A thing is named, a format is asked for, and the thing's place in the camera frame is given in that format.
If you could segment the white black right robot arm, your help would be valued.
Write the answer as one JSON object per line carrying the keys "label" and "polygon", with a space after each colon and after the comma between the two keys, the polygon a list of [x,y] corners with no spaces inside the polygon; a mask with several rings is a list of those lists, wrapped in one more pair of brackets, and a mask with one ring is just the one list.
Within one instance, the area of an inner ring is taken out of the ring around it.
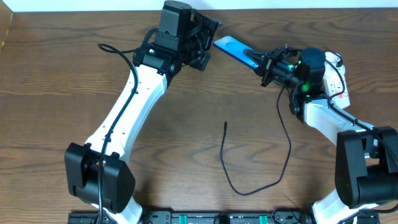
{"label": "white black right robot arm", "polygon": [[375,127],[347,113],[345,72],[340,55],[309,47],[244,50],[262,86],[290,90],[290,111],[336,146],[335,189],[312,205],[314,223],[357,223],[366,213],[397,200],[397,131]]}

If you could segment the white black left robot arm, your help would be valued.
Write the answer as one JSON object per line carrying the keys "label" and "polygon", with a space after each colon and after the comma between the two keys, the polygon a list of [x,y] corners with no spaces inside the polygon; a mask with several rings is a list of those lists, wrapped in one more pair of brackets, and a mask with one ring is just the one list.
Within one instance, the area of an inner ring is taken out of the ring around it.
{"label": "white black left robot arm", "polygon": [[127,59],[127,83],[105,120],[84,144],[65,151],[69,193],[98,208],[70,214],[69,223],[139,222],[143,209],[134,200],[136,180],[128,166],[134,142],[176,74],[184,66],[204,71],[220,25],[184,2],[164,3],[159,26]]}

